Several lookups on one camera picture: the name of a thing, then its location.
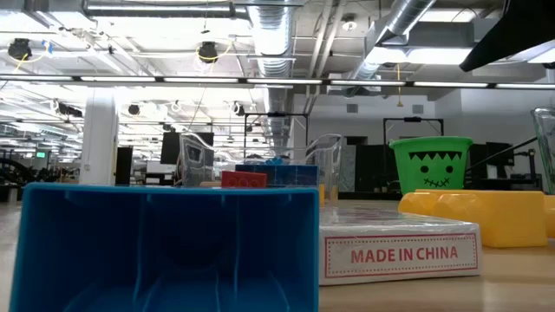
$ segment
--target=blue container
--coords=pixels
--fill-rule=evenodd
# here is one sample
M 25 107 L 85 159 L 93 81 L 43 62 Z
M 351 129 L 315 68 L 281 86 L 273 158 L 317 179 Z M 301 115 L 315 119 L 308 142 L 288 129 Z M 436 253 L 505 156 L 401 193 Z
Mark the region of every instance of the blue container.
M 314 189 L 31 184 L 11 312 L 317 312 Z
M 235 165 L 235 171 L 266 173 L 269 187 L 318 186 L 314 165 Z

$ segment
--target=green bucket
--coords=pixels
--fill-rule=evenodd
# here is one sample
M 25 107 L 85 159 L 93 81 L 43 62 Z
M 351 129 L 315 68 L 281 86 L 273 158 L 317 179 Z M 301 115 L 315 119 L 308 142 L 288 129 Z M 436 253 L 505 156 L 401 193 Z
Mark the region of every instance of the green bucket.
M 416 189 L 462 189 L 472 139 L 426 137 L 389 144 L 395 151 L 403 194 Z

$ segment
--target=red lego brick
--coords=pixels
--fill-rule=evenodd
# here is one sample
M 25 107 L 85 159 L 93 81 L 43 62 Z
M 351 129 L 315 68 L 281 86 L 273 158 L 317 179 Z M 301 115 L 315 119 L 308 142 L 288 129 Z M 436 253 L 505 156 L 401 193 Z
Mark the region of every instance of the red lego brick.
M 266 187 L 266 173 L 222 172 L 222 187 Z

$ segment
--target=table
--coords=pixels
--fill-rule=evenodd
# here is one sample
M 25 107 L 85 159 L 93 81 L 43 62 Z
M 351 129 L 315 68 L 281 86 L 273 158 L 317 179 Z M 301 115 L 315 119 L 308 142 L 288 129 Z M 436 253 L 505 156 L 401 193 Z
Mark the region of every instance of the table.
M 555 311 L 555 242 L 484 248 L 482 276 L 325 286 L 320 312 Z

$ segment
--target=white box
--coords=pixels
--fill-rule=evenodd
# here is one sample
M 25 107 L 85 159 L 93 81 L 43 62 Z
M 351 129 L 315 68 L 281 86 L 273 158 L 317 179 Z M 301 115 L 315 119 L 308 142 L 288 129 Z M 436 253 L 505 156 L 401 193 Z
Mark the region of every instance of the white box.
M 369 208 L 320 215 L 320 285 L 477 276 L 477 224 Z

